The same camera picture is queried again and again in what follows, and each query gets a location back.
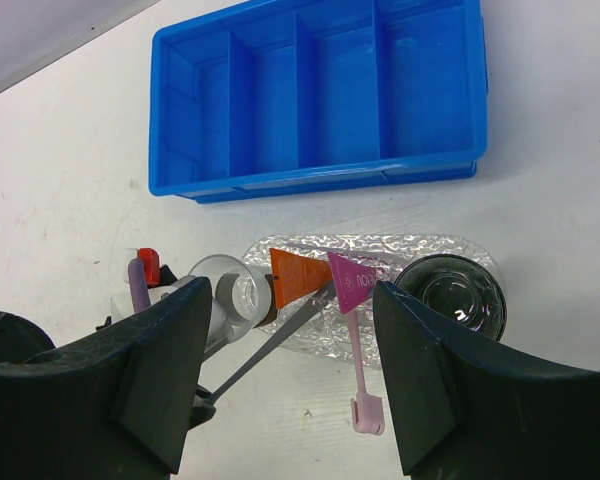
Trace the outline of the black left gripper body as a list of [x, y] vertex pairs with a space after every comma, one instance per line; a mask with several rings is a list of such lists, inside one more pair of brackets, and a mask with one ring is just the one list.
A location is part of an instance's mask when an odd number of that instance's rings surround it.
[[0, 311], [0, 363], [23, 363], [54, 348], [51, 338], [37, 325]]

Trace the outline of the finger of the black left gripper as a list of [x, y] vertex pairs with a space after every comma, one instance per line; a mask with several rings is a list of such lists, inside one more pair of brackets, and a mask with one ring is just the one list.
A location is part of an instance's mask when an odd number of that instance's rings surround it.
[[212, 393], [198, 385], [190, 412], [189, 429], [192, 430], [211, 420], [216, 413]]

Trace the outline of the blue tinted cup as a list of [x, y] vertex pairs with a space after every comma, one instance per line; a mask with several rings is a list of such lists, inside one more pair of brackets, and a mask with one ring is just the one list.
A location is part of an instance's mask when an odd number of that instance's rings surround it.
[[418, 259], [406, 267], [395, 285], [442, 316], [499, 341], [507, 306], [494, 275], [477, 262], [452, 254]]

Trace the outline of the grey toothbrush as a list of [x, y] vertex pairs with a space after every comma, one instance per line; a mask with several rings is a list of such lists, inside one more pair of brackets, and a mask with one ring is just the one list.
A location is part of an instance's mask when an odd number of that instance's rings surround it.
[[333, 281], [313, 294], [234, 374], [212, 392], [214, 404], [260, 361], [318, 315], [335, 296], [336, 289]]

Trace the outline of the orange toothpaste tube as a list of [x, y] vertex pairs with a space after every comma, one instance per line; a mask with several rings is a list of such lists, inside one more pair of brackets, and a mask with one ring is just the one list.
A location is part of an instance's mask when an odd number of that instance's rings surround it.
[[278, 310], [316, 292], [332, 280], [329, 263], [284, 250], [269, 250], [275, 305]]

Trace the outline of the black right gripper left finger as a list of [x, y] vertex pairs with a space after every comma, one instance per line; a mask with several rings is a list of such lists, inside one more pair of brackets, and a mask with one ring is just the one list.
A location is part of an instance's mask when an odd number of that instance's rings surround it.
[[181, 465], [208, 279], [23, 362], [0, 362], [0, 479], [167, 479]]

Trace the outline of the pink toothpaste tube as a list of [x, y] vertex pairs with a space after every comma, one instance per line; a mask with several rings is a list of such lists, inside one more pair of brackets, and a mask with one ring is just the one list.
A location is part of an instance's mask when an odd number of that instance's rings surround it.
[[327, 257], [339, 310], [343, 315], [349, 314], [370, 297], [377, 283], [377, 272], [337, 253], [328, 252]]

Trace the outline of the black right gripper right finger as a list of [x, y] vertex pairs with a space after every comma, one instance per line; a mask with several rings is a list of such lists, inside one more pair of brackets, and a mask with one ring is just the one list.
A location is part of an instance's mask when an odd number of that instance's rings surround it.
[[373, 320], [404, 475], [600, 479], [600, 371], [498, 343], [389, 282]]

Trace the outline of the clear textured acrylic stand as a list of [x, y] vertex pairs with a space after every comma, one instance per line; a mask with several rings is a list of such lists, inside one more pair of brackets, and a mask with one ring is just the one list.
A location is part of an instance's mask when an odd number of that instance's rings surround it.
[[331, 289], [327, 254], [337, 253], [375, 268], [383, 279], [395, 279], [408, 263], [399, 251], [400, 239], [378, 235], [269, 236], [256, 242], [243, 256], [250, 266], [273, 276], [276, 319], [262, 328], [277, 332], [301, 307], [318, 309], [304, 326], [282, 344], [289, 350], [346, 360], [351, 356], [346, 321]]

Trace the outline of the clear cup brown band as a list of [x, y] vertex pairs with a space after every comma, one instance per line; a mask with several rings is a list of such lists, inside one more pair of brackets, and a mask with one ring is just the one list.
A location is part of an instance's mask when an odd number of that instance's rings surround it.
[[269, 315], [273, 293], [266, 274], [241, 260], [214, 254], [198, 261], [189, 271], [192, 277], [206, 277], [212, 287], [212, 324], [228, 343], [243, 338]]

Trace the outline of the pink toothbrush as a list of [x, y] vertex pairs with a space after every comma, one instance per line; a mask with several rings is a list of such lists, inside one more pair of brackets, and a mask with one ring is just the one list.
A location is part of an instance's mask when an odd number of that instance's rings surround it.
[[380, 397], [369, 394], [366, 389], [357, 311], [351, 310], [346, 314], [346, 318], [357, 387], [356, 395], [351, 399], [353, 428], [360, 434], [380, 436], [385, 429], [383, 402]]

